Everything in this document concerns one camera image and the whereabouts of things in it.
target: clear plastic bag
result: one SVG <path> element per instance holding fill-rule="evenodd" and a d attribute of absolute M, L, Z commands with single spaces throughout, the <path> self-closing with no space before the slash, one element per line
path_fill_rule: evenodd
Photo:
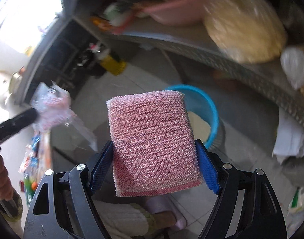
<path fill-rule="evenodd" d="M 34 129 L 43 133 L 60 124 L 72 125 L 97 152 L 96 137 L 70 109 L 70 105 L 70 95 L 66 90 L 56 84 L 49 88 L 44 83 L 40 83 L 31 100 L 31 106 L 38 111 L 40 116 L 34 124 Z"/>
<path fill-rule="evenodd" d="M 304 187 L 297 189 L 285 221 L 287 237 L 290 238 L 304 222 Z"/>
<path fill-rule="evenodd" d="M 204 25 L 220 50 L 239 63 L 279 57 L 287 34 L 265 0 L 210 0 Z"/>
<path fill-rule="evenodd" d="M 281 55 L 281 65 L 290 85 L 299 89 L 304 85 L 304 47 L 287 47 Z"/>

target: pink sponge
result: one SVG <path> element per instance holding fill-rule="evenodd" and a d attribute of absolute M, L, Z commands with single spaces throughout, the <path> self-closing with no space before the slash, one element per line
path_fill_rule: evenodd
<path fill-rule="evenodd" d="M 183 96 L 157 91 L 107 101 L 117 196 L 167 194 L 202 183 Z"/>

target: metal shelf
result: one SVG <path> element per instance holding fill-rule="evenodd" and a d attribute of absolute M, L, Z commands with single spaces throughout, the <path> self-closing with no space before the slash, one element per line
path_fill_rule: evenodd
<path fill-rule="evenodd" d="M 264 64 L 236 63 L 219 51 L 201 23 L 188 27 L 168 27 L 152 18 L 144 18 L 135 19 L 121 35 L 103 33 L 89 20 L 91 8 L 89 4 L 86 8 L 77 8 L 74 19 L 96 38 L 148 43 L 228 72 L 275 102 L 304 127 L 304 97 L 290 86 L 279 59 Z"/>

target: blue bucket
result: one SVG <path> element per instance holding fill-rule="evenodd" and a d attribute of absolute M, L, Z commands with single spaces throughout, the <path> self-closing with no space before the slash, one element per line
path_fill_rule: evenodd
<path fill-rule="evenodd" d="M 184 102 L 187 111 L 192 111 L 199 115 L 201 119 L 205 120 L 211 126 L 211 133 L 207 141 L 202 141 L 204 146 L 209 149 L 219 127 L 218 113 L 210 96 L 199 88 L 185 84 L 173 85 L 166 88 L 166 90 L 184 93 Z"/>

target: pink slipper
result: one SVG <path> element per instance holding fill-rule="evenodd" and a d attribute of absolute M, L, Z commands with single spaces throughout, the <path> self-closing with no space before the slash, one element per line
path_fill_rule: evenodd
<path fill-rule="evenodd" d="M 177 209 L 177 207 L 173 204 L 172 200 L 168 196 L 159 195 L 152 197 L 147 200 L 144 208 L 151 214 L 156 214 L 163 211 L 172 211 L 176 218 L 176 224 L 170 228 L 174 231 L 182 230 L 188 224 L 185 217 Z"/>

